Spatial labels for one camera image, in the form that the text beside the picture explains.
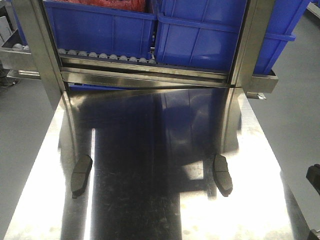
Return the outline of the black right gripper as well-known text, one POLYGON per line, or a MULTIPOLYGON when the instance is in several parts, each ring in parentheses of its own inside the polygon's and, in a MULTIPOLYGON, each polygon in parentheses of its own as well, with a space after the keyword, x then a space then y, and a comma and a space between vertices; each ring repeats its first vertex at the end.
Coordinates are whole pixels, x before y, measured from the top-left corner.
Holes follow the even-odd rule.
MULTIPOLYGON (((306 178, 316 190, 318 194, 320 194, 320 165, 314 164, 310 166, 306 173, 306 178)), ((307 240, 319 240, 320 239, 320 230, 311 229, 309 231, 307 240)))

